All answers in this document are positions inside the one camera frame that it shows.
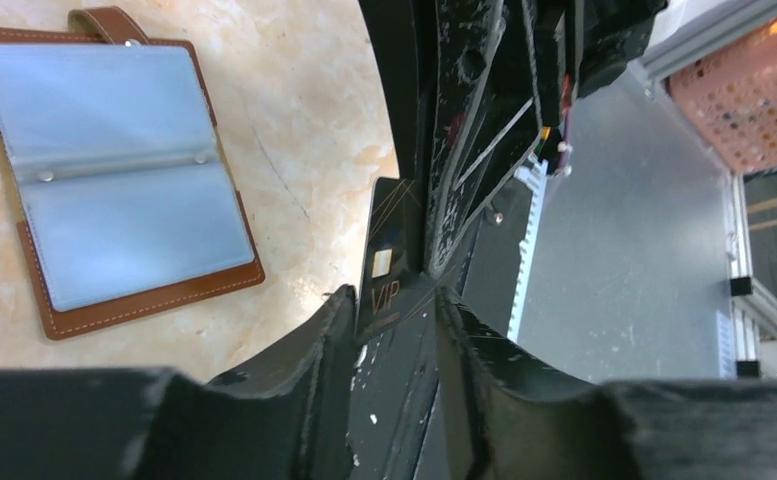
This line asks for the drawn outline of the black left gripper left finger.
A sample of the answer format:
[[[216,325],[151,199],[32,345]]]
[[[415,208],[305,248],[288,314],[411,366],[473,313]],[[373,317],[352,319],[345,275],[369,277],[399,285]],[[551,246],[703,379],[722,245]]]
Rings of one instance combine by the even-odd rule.
[[[201,383],[169,367],[0,370],[0,479],[345,479],[356,293]]]

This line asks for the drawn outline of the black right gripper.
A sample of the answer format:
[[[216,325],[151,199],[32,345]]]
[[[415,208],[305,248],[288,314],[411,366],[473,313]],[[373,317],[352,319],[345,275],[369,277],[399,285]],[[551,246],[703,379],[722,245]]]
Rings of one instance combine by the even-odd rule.
[[[573,104],[646,50],[663,1],[363,1],[400,176],[423,190],[416,268],[444,273],[471,220]]]

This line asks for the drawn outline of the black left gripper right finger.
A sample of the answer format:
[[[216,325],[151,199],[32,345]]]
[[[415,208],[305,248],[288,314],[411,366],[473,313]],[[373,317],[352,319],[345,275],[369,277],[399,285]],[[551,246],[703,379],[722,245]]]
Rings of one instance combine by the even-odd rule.
[[[454,479],[777,479],[777,381],[577,379],[435,294]]]

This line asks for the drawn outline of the black card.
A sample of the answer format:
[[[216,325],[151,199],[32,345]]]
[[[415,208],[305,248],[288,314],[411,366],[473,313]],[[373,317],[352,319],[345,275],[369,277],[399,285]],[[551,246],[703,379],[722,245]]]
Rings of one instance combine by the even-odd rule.
[[[356,342],[419,316],[432,301],[424,273],[425,189],[410,179],[374,183],[364,247]]]

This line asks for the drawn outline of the brown leather card holder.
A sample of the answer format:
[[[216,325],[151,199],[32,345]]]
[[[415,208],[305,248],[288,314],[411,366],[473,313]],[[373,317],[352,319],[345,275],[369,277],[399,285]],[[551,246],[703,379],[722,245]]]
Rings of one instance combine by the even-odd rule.
[[[264,281],[191,43],[116,6],[0,27],[0,148],[49,339]]]

